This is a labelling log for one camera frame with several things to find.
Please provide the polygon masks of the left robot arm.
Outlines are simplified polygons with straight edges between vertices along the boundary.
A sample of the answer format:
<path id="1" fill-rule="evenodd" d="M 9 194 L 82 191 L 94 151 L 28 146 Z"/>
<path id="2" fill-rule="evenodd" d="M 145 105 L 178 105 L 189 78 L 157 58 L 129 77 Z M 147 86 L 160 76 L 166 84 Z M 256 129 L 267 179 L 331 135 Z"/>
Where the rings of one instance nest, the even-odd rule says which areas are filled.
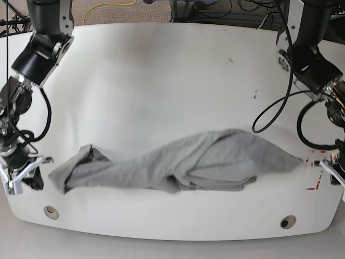
<path id="1" fill-rule="evenodd" d="M 302 133 L 304 115 L 315 104 L 323 101 L 328 119 L 344 128 L 343 73 L 320 52 L 318 44 L 323 39 L 337 1 L 285 1 L 282 28 L 276 45 L 278 62 L 292 75 L 292 84 L 311 98 L 300 112 L 296 130 L 300 140 L 311 149 L 331 151 L 330 158 L 319 165 L 331 175 L 331 182 L 344 185 L 344 141 L 333 145 L 317 145 Z"/>

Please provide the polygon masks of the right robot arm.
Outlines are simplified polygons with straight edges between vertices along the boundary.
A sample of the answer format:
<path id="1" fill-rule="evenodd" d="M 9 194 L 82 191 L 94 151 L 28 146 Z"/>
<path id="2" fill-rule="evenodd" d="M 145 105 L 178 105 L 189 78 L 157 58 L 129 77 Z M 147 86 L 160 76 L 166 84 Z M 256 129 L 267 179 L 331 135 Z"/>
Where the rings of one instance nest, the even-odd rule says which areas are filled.
<path id="1" fill-rule="evenodd" d="M 27 7 L 33 33 L 11 66 L 15 75 L 1 89 L 1 177 L 8 195 L 22 193 L 23 184 L 34 190 L 44 188 L 39 167 L 53 159 L 40 156 L 32 145 L 46 136 L 52 119 L 43 85 L 74 40 L 72 1 L 28 1 Z M 47 107 L 46 125 L 37 137 L 17 127 L 32 104 L 33 87 L 39 88 Z"/>

